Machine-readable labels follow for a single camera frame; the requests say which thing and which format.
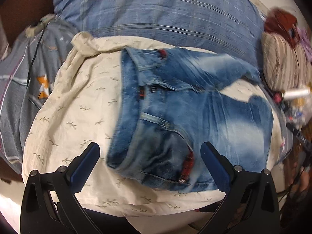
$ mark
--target red cloth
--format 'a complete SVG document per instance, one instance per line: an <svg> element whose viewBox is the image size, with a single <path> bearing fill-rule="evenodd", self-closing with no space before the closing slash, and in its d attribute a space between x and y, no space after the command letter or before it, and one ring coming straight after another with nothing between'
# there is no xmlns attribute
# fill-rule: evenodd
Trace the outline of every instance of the red cloth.
<svg viewBox="0 0 312 234"><path fill-rule="evenodd" d="M264 23L264 31L278 33L294 48L300 41L296 25L297 19L294 15L276 8L269 12Z"/></svg>

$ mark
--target bedding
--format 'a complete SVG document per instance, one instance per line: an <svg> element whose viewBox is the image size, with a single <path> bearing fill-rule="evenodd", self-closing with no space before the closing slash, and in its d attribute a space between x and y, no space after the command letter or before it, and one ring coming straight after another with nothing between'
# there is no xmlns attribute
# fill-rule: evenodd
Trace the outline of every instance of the bedding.
<svg viewBox="0 0 312 234"><path fill-rule="evenodd" d="M262 49L266 83L273 91L283 91L309 85L311 63L305 49L298 43L294 48L277 33L262 33Z"/></svg>
<svg viewBox="0 0 312 234"><path fill-rule="evenodd" d="M46 29L30 69L43 25ZM32 122L53 89L57 71L72 49L71 39L76 33L67 22L47 15L19 35L11 53L0 62L0 157L17 173L21 173L24 144Z"/></svg>
<svg viewBox="0 0 312 234"><path fill-rule="evenodd" d="M94 141L100 145L100 159L82 192L76 194L85 208L115 216L153 216L189 211L221 200L224 193L218 190L183 193L143 186L116 174L106 164L121 109L121 50L126 46L136 49L173 46L133 36L94 39L86 32L78 33L72 43L74 48L60 68L54 90L38 112L26 140L24 182L33 169L45 173L69 165ZM252 95L267 99L259 86L241 79L220 93L243 102L248 102ZM283 156L284 148L283 124L274 107L271 111L268 169Z"/></svg>
<svg viewBox="0 0 312 234"><path fill-rule="evenodd" d="M227 53L262 69L263 21L249 0L53 0L55 13L95 37L141 36Z"/></svg>

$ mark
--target jeans button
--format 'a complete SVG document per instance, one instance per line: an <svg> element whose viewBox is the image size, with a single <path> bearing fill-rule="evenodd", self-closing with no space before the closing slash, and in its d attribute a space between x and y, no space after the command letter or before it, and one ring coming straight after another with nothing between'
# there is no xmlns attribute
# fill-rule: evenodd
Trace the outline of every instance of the jeans button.
<svg viewBox="0 0 312 234"><path fill-rule="evenodd" d="M157 87L156 86L151 86L151 88L150 88L150 92L151 93L155 93L157 91Z"/></svg>

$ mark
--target gray plaid fabric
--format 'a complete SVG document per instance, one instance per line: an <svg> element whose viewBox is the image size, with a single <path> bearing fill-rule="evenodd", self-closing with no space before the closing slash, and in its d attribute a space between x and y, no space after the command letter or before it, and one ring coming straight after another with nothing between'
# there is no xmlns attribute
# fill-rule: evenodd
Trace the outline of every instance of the gray plaid fabric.
<svg viewBox="0 0 312 234"><path fill-rule="evenodd" d="M61 19L48 23L26 87L41 33L39 29L34 37L27 38L22 32L10 55L0 62L0 156L17 173L21 173L23 149L32 122L52 91L77 30Z"/></svg>
<svg viewBox="0 0 312 234"><path fill-rule="evenodd" d="M249 0L54 0L95 37L133 35L228 53L262 69L263 20Z"/></svg>

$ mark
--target black cable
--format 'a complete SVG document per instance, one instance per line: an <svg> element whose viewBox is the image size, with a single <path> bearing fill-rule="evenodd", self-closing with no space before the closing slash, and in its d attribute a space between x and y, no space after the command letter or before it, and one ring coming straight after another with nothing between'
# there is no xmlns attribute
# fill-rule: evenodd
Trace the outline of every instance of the black cable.
<svg viewBox="0 0 312 234"><path fill-rule="evenodd" d="M276 193L276 194L277 194L277 197L280 197L280 196L283 196L283 195L285 195L285 194L287 194L287 193L288 193L288 188L285 189L285 190L283 190L283 191L281 191L281 192L278 192L278 193Z"/></svg>
<svg viewBox="0 0 312 234"><path fill-rule="evenodd" d="M40 36L40 38L39 38L39 41L38 41L37 46L36 46L36 49L35 49L34 57L32 58L32 62L31 62L30 65L29 65L26 87L28 87L28 85L29 85L30 73L31 73L31 71L32 71L32 65L34 64L34 61L35 61L35 59L36 59L37 51L38 51L38 48L39 48L39 44L40 44L40 41L41 41L41 39L42 39L42 37L43 37L43 33L44 33L45 29L46 29L46 26L43 27L43 30L42 30L42 32L41 32L41 36Z"/></svg>
<svg viewBox="0 0 312 234"><path fill-rule="evenodd" d="M305 168L303 168L303 170L301 171L300 174L299 174L299 173L297 174L296 178L294 179L294 182L288 187L287 193L284 194L284 196L278 201L278 203L280 203L280 201L281 201L286 195L288 195L288 194L290 193L290 191L291 191L293 185L296 184L296 183L298 182L298 180L300 179L300 177L301 177L302 173L304 172L304 170L305 170Z"/></svg>

